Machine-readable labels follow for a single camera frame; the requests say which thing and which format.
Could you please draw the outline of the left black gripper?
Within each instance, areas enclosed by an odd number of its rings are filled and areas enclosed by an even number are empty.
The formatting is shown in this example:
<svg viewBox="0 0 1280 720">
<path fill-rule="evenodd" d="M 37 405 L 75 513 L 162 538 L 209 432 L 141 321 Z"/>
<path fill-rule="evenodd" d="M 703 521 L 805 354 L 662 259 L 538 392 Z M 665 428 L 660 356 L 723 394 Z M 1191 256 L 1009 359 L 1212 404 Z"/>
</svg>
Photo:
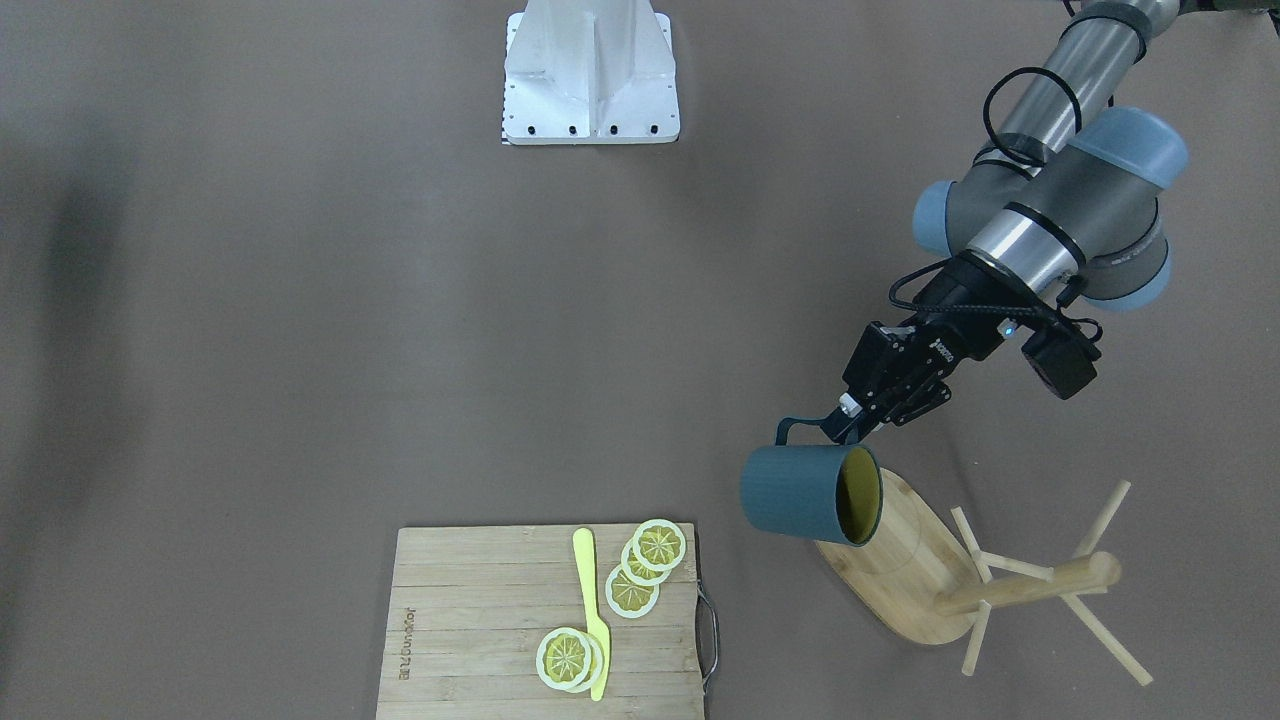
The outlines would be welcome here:
<svg viewBox="0 0 1280 720">
<path fill-rule="evenodd" d="M 881 421 L 910 421 L 950 398 L 945 383 L 968 359 L 988 357 L 1006 320 L 1041 318 L 1041 300 L 977 255 L 929 265 L 932 278 L 899 325 L 867 325 L 844 370 L 845 393 L 822 420 L 833 445 L 859 445 Z"/>
</svg>

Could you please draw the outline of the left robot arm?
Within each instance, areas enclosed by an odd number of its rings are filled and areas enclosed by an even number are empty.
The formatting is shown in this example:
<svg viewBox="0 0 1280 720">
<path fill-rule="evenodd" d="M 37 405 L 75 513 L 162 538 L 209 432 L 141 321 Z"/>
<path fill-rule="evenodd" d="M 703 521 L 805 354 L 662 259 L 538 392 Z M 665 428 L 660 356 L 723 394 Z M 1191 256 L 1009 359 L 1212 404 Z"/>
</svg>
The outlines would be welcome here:
<svg viewBox="0 0 1280 720">
<path fill-rule="evenodd" d="M 845 391 L 819 427 L 837 445 L 904 425 L 950 400 L 947 378 L 987 359 L 1016 329 L 1021 354 L 1059 398 L 1097 375 L 1101 325 L 1074 318 L 1079 299 L 1115 311 L 1157 297 L 1171 274 L 1160 195 L 1185 169 L 1184 140 L 1165 120 L 1114 105 L 1126 72 L 1180 14 L 1176 1 L 1087 1 L 1050 58 L 1010 73 L 1027 91 L 969 172 L 916 202 L 916 242 L 938 255 L 927 283 L 890 302 L 844 372 Z"/>
</svg>

